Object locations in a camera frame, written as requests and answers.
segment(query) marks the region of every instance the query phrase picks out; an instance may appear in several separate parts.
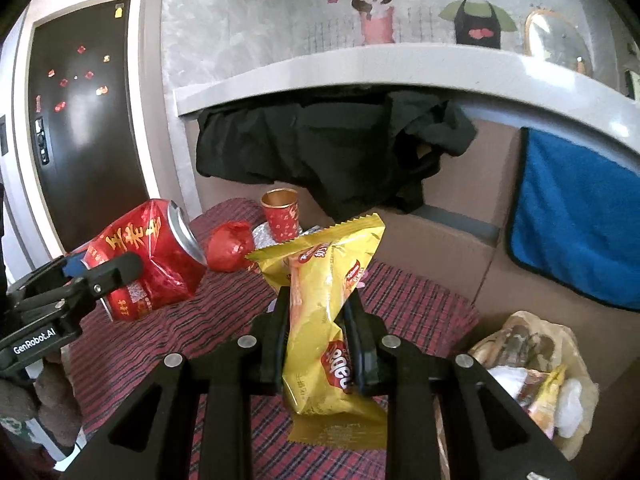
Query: crushed can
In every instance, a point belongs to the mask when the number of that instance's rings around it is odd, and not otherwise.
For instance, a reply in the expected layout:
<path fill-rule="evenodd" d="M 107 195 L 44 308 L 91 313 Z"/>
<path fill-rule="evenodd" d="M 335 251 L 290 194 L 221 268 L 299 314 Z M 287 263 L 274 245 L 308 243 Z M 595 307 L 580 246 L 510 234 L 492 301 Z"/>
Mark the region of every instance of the crushed can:
<path fill-rule="evenodd" d="M 112 320 L 135 321 L 192 298 L 207 268 L 182 210 L 169 200 L 148 200 L 112 222 L 89 243 L 83 262 L 92 268 L 126 251 L 142 258 L 143 270 L 100 300 Z"/>

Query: dark door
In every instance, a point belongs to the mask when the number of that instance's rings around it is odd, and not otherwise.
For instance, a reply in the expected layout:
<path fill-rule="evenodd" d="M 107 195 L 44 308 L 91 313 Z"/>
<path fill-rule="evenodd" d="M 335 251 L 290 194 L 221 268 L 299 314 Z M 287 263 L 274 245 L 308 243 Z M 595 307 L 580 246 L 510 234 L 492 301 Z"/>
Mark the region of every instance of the dark door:
<path fill-rule="evenodd" d="M 148 198 L 127 83 L 129 0 L 37 27 L 29 67 L 31 139 L 60 241 L 71 251 Z"/>

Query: aluminum foil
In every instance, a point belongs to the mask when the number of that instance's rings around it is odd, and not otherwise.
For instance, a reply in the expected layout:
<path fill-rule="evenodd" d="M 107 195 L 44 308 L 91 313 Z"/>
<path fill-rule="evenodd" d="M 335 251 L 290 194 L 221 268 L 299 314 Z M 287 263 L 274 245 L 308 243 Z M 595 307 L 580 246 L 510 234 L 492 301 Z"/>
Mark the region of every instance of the aluminum foil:
<path fill-rule="evenodd" d="M 298 227 L 298 236 L 309 235 L 311 233 L 315 233 L 316 231 L 321 230 L 322 228 L 319 225 L 313 226 L 311 229 L 302 232 L 302 228 Z M 269 224 L 265 222 L 264 224 L 258 225 L 257 228 L 253 231 L 254 235 L 254 244 L 256 249 L 263 249 L 265 247 L 270 247 L 272 245 L 277 245 L 277 241 L 271 237 L 271 231 L 269 230 Z"/>

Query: cartoon girl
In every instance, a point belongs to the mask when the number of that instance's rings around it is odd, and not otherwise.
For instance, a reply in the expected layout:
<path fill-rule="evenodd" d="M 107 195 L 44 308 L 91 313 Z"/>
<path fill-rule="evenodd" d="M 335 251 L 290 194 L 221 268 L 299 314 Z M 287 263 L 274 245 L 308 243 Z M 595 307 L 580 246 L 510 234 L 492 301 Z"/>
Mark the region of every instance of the cartoon girl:
<path fill-rule="evenodd" d="M 501 33 L 518 30 L 506 10 L 487 0 L 452 2 L 444 8 L 440 17 L 453 22 L 457 44 L 500 48 Z"/>
<path fill-rule="evenodd" d="M 395 43 L 391 0 L 352 0 L 351 7 L 360 13 L 364 45 Z"/>

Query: pink dress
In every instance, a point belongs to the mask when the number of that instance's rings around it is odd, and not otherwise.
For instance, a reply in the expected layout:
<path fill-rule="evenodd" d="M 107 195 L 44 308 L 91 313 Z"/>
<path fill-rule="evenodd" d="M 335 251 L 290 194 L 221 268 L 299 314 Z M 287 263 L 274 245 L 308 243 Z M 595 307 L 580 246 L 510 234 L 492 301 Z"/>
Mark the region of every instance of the pink dress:
<path fill-rule="evenodd" d="M 392 20 L 394 16 L 394 8 L 389 7 L 384 16 L 380 18 L 367 19 L 367 13 L 360 13 L 360 22 L 362 23 L 362 35 L 364 36 L 364 45 L 374 45 L 382 43 L 395 43 L 393 38 Z"/>

